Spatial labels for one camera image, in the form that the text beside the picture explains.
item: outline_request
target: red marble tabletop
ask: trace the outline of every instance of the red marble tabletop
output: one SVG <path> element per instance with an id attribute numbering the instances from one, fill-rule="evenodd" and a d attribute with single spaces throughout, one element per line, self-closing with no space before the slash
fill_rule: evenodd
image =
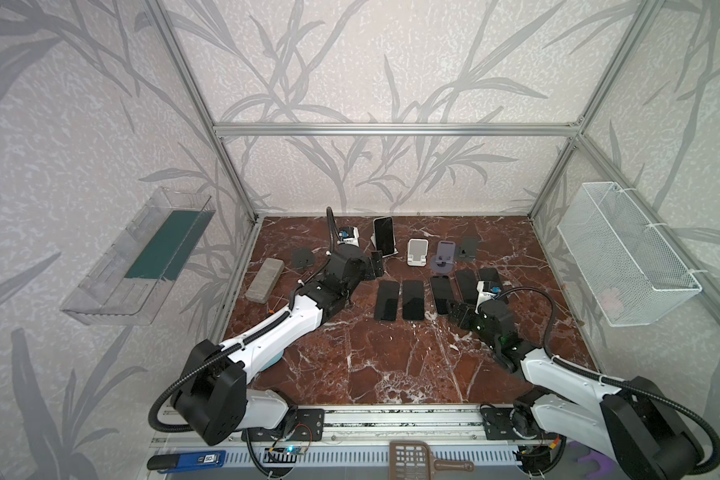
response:
<path id="1" fill-rule="evenodd" d="M 360 247 L 370 254 L 372 218 L 337 217 L 341 226 L 356 226 Z M 405 261 L 408 240 L 429 240 L 429 255 L 440 240 L 457 244 L 462 236 L 481 238 L 475 262 L 456 264 L 456 270 L 496 267 L 505 285 L 536 286 L 557 301 L 560 320 L 552 350 L 565 359 L 593 368 L 528 218 L 524 216 L 396 216 L 394 236 L 399 254 L 384 259 L 380 280 L 422 280 L 426 304 L 423 322 L 408 322 L 398 312 L 395 322 L 374 320 L 378 282 L 362 282 L 352 305 L 286 349 L 282 360 L 261 372 L 255 389 L 278 389 L 301 405 L 348 403 L 511 403 L 531 388 L 502 370 L 475 334 L 437 316 L 429 287 L 434 273 L 428 266 Z M 248 330 L 268 317 L 268 310 L 283 307 L 299 278 L 307 278 L 322 264 L 327 250 L 325 217 L 267 217 L 256 242 L 243 290 L 232 312 L 226 336 Z M 316 265 L 296 271 L 291 251 L 305 246 L 316 252 Z M 267 257 L 286 263 L 269 303 L 248 301 L 243 293 Z M 456 298 L 458 287 L 449 274 Z M 510 298 L 522 336 L 540 343 L 549 315 L 548 302 L 537 293 L 516 293 Z"/>

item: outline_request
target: litter scoop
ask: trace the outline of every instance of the litter scoop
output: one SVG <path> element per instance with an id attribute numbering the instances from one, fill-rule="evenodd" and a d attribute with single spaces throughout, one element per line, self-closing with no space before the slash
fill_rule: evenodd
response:
<path id="1" fill-rule="evenodd" d="M 474 472 L 474 464 L 437 460 L 424 442 L 390 442 L 389 480 L 432 480 L 443 470 Z"/>

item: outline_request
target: transparent plastic bin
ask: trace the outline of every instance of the transparent plastic bin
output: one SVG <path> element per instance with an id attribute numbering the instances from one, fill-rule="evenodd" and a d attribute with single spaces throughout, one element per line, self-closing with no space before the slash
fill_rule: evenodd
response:
<path id="1" fill-rule="evenodd" d="M 701 291 L 615 182 L 582 184 L 557 229 L 611 326 L 651 324 Z"/>
<path id="2" fill-rule="evenodd" d="M 196 214 L 182 214 L 181 228 L 175 228 L 179 236 L 164 230 L 153 242 L 178 211 Z M 215 212 L 210 195 L 158 188 L 68 295 L 61 311 L 87 325 L 151 324 Z M 148 246 L 149 254 L 141 256 Z"/>

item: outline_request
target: leaf pattern wallpaper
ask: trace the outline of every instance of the leaf pattern wallpaper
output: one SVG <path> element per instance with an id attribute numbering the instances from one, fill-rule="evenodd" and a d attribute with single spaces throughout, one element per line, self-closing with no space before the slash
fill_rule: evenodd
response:
<path id="1" fill-rule="evenodd" d="M 720 284 L 720 1 L 665 2 L 586 134 Z M 610 327 L 557 233 L 580 184 L 602 180 L 576 154 L 535 219 L 585 340 L 606 371 L 660 379 L 720 434 L 714 318 L 691 299 L 653 325 Z"/>
<path id="2" fill-rule="evenodd" d="M 217 122 L 474 123 L 576 120 L 638 1 L 165 4 Z M 526 214 L 564 139 L 225 141 L 263 212 Z"/>
<path id="3" fill-rule="evenodd" d="M 158 186 L 216 214 L 152 325 L 59 311 Z M 0 0 L 0 478 L 133 478 L 252 225 L 139 2 Z"/>

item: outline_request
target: metal basket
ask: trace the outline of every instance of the metal basket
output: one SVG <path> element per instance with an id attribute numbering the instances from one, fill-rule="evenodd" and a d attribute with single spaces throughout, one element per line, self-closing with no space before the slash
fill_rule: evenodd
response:
<path id="1" fill-rule="evenodd" d="M 582 184 L 557 229 L 611 326 L 648 325 L 701 291 L 615 182 Z"/>

